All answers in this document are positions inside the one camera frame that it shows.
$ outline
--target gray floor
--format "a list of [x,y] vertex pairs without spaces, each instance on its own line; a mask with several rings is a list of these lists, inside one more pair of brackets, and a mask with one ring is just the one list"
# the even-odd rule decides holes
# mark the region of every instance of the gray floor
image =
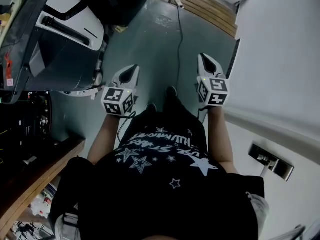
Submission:
[[[194,87],[197,81],[197,55],[210,55],[224,71],[229,67],[236,44],[233,38],[188,11],[181,10],[180,19],[184,40],[180,50],[179,79],[177,51],[181,37],[175,6],[148,0],[129,28],[123,33],[116,33],[109,43],[102,66],[104,82],[108,83],[118,70],[126,66],[140,66],[139,99],[134,107],[138,114],[148,102],[154,102],[161,111],[164,91],[173,85],[178,87],[178,96],[186,108],[197,115],[199,103]],[[71,98],[52,93],[52,136],[63,140],[67,137],[66,129],[84,136],[86,145],[83,157],[87,157],[106,116],[100,102],[101,94],[91,100],[89,97]],[[127,122],[120,136],[128,125]]]

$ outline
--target white cube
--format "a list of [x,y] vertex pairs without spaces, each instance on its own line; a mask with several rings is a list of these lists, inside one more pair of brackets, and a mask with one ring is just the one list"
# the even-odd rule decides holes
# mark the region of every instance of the white cube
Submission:
[[198,93],[206,106],[222,107],[229,97],[229,79],[197,77]]
[[101,103],[107,114],[123,117],[134,105],[134,91],[116,87],[105,87]]

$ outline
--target black cable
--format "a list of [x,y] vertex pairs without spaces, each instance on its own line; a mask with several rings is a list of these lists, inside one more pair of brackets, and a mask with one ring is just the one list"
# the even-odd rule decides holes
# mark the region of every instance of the black cable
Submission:
[[124,121],[124,123],[121,125],[120,129],[118,130],[118,132],[117,132],[117,134],[116,134],[116,137],[118,138],[119,143],[121,142],[120,137],[119,137],[119,134],[120,134],[122,128],[125,126],[126,122],[127,122],[129,119],[135,118],[136,114],[137,114],[137,112],[136,112],[136,111],[133,111],[129,116],[124,116],[124,117],[122,117],[122,118],[125,118],[125,121]]
[[180,11],[179,11],[179,6],[176,6],[176,9],[178,10],[178,20],[179,20],[179,28],[180,28],[180,36],[181,36],[181,41],[178,46],[178,74],[177,74],[177,79],[176,79],[176,92],[178,92],[178,83],[179,83],[179,77],[180,77],[180,67],[181,67],[181,60],[180,60],[180,48],[181,44],[184,41],[184,33],[182,31],[182,26],[181,26],[181,20],[180,20]]

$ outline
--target shoe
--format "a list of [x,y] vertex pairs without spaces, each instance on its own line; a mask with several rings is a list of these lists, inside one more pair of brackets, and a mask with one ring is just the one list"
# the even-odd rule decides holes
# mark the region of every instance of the shoe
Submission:
[[178,96],[177,90],[174,86],[169,86],[165,91],[166,98],[176,98]]
[[157,112],[157,106],[154,103],[149,103],[148,105],[146,105],[145,110],[148,110],[150,112]]

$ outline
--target white label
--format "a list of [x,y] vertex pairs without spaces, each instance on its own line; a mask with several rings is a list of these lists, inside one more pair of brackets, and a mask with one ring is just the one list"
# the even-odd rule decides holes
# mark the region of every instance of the white label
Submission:
[[12,78],[6,80],[7,86],[14,86],[14,80]]

